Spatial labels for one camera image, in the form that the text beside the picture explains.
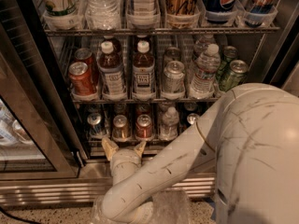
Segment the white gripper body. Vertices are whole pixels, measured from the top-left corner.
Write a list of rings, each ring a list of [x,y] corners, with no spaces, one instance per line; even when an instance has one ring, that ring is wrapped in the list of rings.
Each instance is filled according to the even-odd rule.
[[[120,149],[110,158],[110,171],[116,185],[133,175],[141,167],[142,154],[132,149]]]

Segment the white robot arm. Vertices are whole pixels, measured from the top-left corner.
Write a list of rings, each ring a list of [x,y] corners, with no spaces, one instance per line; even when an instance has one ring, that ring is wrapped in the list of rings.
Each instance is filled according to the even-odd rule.
[[[143,224],[147,199],[208,161],[216,164],[217,224],[299,224],[299,98],[261,83],[237,86],[191,127],[119,180],[101,211]]]

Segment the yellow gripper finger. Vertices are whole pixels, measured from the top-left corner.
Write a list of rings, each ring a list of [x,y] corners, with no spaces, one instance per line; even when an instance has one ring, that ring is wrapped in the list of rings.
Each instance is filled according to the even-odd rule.
[[[141,141],[138,145],[134,147],[134,152],[139,156],[142,157],[142,154],[144,152],[144,149],[146,147],[147,142]]]
[[[106,157],[109,161],[112,160],[114,154],[119,150],[119,146],[106,136],[102,138],[102,148],[105,151]]]

